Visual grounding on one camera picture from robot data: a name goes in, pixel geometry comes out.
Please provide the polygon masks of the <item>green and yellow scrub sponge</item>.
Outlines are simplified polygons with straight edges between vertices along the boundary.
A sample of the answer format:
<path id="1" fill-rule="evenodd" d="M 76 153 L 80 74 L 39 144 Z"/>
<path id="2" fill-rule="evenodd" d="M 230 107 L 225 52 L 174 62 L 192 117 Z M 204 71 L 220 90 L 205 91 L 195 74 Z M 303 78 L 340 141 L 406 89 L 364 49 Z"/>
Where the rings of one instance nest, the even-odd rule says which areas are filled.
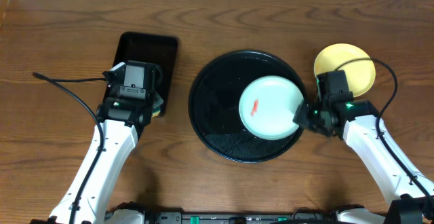
<path id="1" fill-rule="evenodd" d="M 152 117 L 157 117 L 160 114 L 163 103 L 164 103 L 164 100 L 156 92 L 154 95 L 154 98 L 153 98 Z"/>

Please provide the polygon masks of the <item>yellow plate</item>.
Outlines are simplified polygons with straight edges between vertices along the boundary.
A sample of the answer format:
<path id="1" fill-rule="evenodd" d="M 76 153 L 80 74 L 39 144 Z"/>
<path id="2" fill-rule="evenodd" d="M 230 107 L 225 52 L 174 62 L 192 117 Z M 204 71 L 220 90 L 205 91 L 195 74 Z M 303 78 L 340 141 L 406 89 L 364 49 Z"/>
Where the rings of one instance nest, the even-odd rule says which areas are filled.
<path id="1" fill-rule="evenodd" d="M 345 72 L 353 96 L 361 96 L 373 86 L 376 70 L 368 54 L 355 45 L 336 43 L 324 48 L 315 59 L 314 74 L 318 76 L 334 71 L 344 62 L 358 58 L 363 58 L 363 60 L 346 64 L 340 70 Z"/>

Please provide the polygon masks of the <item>pale green plate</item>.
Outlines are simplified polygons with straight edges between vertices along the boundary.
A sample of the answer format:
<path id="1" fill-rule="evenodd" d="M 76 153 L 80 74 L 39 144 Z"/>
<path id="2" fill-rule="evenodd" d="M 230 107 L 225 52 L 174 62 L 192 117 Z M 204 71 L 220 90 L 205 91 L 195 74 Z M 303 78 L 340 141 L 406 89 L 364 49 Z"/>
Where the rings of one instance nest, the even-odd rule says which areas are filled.
<path id="1" fill-rule="evenodd" d="M 295 83 L 269 75 L 254 80 L 241 93 L 239 116 L 254 136 L 276 141 L 299 129 L 294 116 L 303 101 L 304 96 Z"/>

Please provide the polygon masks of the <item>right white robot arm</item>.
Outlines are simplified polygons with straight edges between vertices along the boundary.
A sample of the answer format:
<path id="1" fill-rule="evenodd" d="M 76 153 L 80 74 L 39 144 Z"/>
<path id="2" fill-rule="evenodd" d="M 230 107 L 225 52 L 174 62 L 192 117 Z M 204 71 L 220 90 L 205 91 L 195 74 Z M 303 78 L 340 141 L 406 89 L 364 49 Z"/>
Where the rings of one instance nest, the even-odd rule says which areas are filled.
<path id="1" fill-rule="evenodd" d="M 329 107 L 302 102 L 294 122 L 306 130 L 343 140 L 362 160 L 384 196 L 388 208 L 385 216 L 364 207 L 346 207 L 334 213 L 339 223 L 433 220 L 433 181 L 399 148 L 371 102 L 356 100 Z"/>

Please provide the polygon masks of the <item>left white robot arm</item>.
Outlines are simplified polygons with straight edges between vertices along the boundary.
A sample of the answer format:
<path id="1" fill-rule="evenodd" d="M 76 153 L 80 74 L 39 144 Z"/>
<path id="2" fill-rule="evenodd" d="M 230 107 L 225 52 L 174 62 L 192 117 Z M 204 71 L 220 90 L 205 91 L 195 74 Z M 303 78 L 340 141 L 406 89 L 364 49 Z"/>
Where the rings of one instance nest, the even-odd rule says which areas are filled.
<path id="1" fill-rule="evenodd" d="M 46 223 L 144 223 L 145 213 L 135 208 L 119 210 L 110 218 L 106 208 L 119 173 L 152 118 L 165 112 L 174 62 L 127 60 L 103 72 L 106 92 L 96 111 L 64 87 L 66 80 L 40 73 L 47 81 L 73 97 L 95 122 L 85 158 L 68 191 Z"/>

